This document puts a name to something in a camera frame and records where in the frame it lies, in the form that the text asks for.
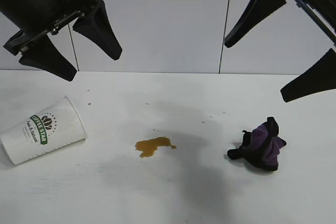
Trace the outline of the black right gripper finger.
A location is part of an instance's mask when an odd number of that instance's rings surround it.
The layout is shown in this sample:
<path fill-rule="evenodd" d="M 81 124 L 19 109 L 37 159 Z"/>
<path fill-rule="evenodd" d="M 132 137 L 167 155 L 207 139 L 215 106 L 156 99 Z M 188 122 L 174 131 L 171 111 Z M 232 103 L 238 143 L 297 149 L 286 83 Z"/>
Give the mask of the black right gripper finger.
<path fill-rule="evenodd" d="M 335 89 L 335 51 L 325 55 L 300 76 L 285 85 L 280 93 L 285 102 Z"/>

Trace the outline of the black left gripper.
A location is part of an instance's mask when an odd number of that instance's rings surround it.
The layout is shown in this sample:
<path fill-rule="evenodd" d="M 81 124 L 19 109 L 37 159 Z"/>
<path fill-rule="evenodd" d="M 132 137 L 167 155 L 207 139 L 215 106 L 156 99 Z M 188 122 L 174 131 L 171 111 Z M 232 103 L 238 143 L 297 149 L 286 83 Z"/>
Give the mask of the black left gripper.
<path fill-rule="evenodd" d="M 98 6 L 101 2 L 102 0 L 1 0 L 1 13 L 20 29 L 5 43 L 4 48 L 15 56 L 27 44 L 41 37 L 27 51 L 22 52 L 19 63 L 72 81 L 77 70 L 62 56 L 46 34 L 56 33 L 78 18 L 73 30 L 95 43 L 111 59 L 118 60 L 122 47 L 111 28 L 105 7 Z"/>

